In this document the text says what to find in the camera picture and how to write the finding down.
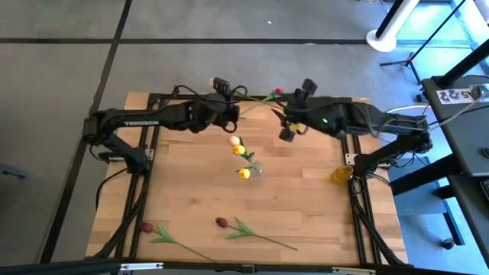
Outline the grey floor object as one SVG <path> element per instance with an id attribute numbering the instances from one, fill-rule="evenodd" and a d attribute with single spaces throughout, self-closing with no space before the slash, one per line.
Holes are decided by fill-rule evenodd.
<path id="1" fill-rule="evenodd" d="M 4 163 L 0 163 L 0 173 L 4 175 L 16 176 L 19 179 L 25 180 L 29 177 L 27 171 L 21 170 L 17 167 L 9 166 Z"/>

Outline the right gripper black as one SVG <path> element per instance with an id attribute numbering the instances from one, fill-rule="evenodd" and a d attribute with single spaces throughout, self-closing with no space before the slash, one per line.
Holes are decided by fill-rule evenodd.
<path id="1" fill-rule="evenodd" d="M 320 132 L 333 132 L 333 121 L 329 114 L 333 97 L 315 97 L 300 89 L 287 93 L 284 97 L 287 100 L 284 114 L 271 109 L 284 127 L 279 133 L 279 139 L 293 142 L 296 133 L 300 132 L 299 124 Z"/>

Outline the white round pillar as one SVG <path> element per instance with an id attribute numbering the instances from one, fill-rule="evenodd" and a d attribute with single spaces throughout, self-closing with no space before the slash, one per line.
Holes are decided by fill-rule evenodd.
<path id="1" fill-rule="evenodd" d="M 394 50 L 397 46 L 397 33 L 418 3 L 419 0 L 395 0 L 379 28 L 367 33 L 367 45 L 383 53 Z"/>

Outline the black slanted pole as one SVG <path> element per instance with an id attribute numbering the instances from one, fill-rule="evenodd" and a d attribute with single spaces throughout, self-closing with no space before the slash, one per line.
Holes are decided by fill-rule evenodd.
<path id="1" fill-rule="evenodd" d="M 478 47 L 457 65 L 455 65 L 451 70 L 449 70 L 445 75 L 434 76 L 433 79 L 438 87 L 449 88 L 457 79 L 461 78 L 487 56 L 489 56 L 489 48 Z"/>

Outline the silver corner bracket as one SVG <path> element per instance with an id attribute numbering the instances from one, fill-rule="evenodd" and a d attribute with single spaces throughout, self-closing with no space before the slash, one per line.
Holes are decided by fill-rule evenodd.
<path id="1" fill-rule="evenodd" d="M 125 263 L 121 264 L 120 271 L 136 271 L 136 270 L 156 270 L 163 269 L 163 263 Z"/>
<path id="2" fill-rule="evenodd" d="M 342 275 L 377 275 L 375 270 L 354 267 L 333 267 L 332 273 L 340 273 Z"/>

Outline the clear glass vase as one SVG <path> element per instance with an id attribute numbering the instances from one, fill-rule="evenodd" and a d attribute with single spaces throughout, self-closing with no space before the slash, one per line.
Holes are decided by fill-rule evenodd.
<path id="1" fill-rule="evenodd" d="M 263 164 L 260 161 L 254 160 L 248 165 L 248 169 L 250 171 L 250 176 L 248 177 L 250 181 L 258 181 L 261 178 L 263 173 Z"/>

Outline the black tripod stand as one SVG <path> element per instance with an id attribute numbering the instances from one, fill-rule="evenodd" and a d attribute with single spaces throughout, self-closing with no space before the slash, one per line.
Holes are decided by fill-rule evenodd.
<path id="1" fill-rule="evenodd" d="M 455 13 L 460 9 L 461 6 L 466 2 L 467 0 L 461 0 L 459 4 L 455 6 L 455 8 L 451 11 L 451 13 L 446 17 L 446 19 L 432 32 L 432 34 L 425 40 L 425 42 L 418 48 L 416 52 L 411 52 L 410 55 L 407 57 L 406 60 L 399 60 L 399 61 L 393 61 L 393 62 L 387 62 L 387 63 L 381 63 L 380 66 L 394 66 L 394 65 L 400 65 L 404 66 L 407 69 L 410 69 L 411 72 L 413 73 L 413 76 L 415 77 L 415 80 L 417 84 L 420 86 L 421 85 L 421 79 L 419 77 L 419 74 L 416 70 L 416 67 L 414 66 L 414 59 L 420 54 L 420 52 L 432 41 L 432 39 L 441 31 L 441 29 L 446 25 L 446 23 L 455 15 Z"/>

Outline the amber glass vase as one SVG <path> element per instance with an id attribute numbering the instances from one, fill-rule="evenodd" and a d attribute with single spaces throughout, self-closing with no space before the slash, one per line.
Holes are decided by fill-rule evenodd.
<path id="1" fill-rule="evenodd" d="M 335 185 L 346 184 L 353 176 L 354 167 L 344 165 L 336 168 L 330 175 L 330 181 Z"/>

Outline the black desk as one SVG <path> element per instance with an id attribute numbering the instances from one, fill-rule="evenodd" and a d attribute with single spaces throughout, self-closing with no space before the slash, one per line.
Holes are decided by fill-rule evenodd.
<path id="1" fill-rule="evenodd" d="M 489 85 L 489 76 L 463 76 L 449 88 L 438 87 L 432 78 L 422 86 L 452 153 L 392 182 L 395 196 L 408 193 L 427 183 L 446 178 L 448 188 L 437 194 L 454 196 L 468 222 L 478 248 L 489 267 L 489 192 L 482 187 L 489 183 L 489 91 L 469 104 L 442 105 L 437 90 L 465 89 Z"/>

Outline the dark red tulip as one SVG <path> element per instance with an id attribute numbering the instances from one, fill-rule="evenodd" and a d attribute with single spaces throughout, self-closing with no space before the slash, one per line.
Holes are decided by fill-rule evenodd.
<path id="1" fill-rule="evenodd" d="M 266 237 L 263 235 L 259 235 L 258 233 L 254 232 L 252 229 L 250 229 L 242 220 L 240 220 L 237 217 L 234 217 L 234 220 L 235 220 L 236 226 L 231 225 L 226 218 L 218 217 L 215 219 L 215 223 L 220 228 L 232 228 L 233 230 L 235 230 L 235 233 L 232 233 L 229 236 L 225 237 L 226 240 L 233 240 L 233 239 L 244 238 L 244 237 L 254 237 L 254 238 L 260 238 L 262 240 L 269 241 L 271 243 L 278 244 L 278 245 L 283 246 L 285 248 L 289 248 L 289 249 L 292 249 L 294 251 L 297 251 L 297 248 L 292 247 L 288 244 L 284 244 L 283 242 L 276 241 L 272 238 L 269 238 L 269 237 Z"/>
<path id="2" fill-rule="evenodd" d="M 215 264 L 218 263 L 217 260 L 213 260 L 212 258 L 207 257 L 206 255 L 201 254 L 198 251 L 195 251 L 191 247 L 188 247 L 185 244 L 181 244 L 180 242 L 178 242 L 176 239 L 174 239 L 168 233 L 168 231 L 161 224 L 153 225 L 153 224 L 151 224 L 149 222 L 143 222 L 140 225 L 140 230 L 142 232 L 146 233 L 146 234 L 155 233 L 155 234 L 158 235 L 157 238 L 150 240 L 150 243 L 154 243 L 154 244 L 175 244 L 175 245 L 177 245 L 177 246 L 179 246 L 179 247 L 181 247 L 181 248 L 183 248 L 183 249 L 185 249 L 187 251 L 190 251 L 190 252 L 192 252 L 195 255 L 198 255 L 198 256 L 200 256 L 202 258 L 205 258 L 206 260 L 209 260 L 209 261 L 211 261 L 211 262 L 213 262 Z"/>

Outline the black rig crossbeam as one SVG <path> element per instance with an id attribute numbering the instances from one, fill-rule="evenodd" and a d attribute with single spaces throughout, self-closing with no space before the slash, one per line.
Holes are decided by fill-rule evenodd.
<path id="1" fill-rule="evenodd" d="M 90 259 L 55 262 L 47 264 L 26 264 L 0 267 L 0 275 L 100 275 L 103 273 L 130 273 L 120 271 L 125 263 L 163 263 L 163 269 L 156 270 L 214 270 L 215 272 L 234 271 L 241 273 L 242 264 L 184 263 L 184 262 L 135 262 L 126 258 Z M 377 275 L 473 275 L 470 273 L 429 270 L 411 266 L 394 266 L 383 264 L 359 264 L 348 266 L 333 265 L 277 265 L 253 264 L 255 273 L 259 272 L 291 272 L 291 273 L 332 273 L 333 267 L 354 267 L 371 269 Z"/>

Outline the white paper label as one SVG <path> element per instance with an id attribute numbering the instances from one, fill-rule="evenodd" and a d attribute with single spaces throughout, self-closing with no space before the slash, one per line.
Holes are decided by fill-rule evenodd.
<path id="1" fill-rule="evenodd" d="M 474 86 L 465 89 L 437 90 L 436 96 L 442 105 L 469 104 L 481 99 L 487 89 L 483 86 Z"/>

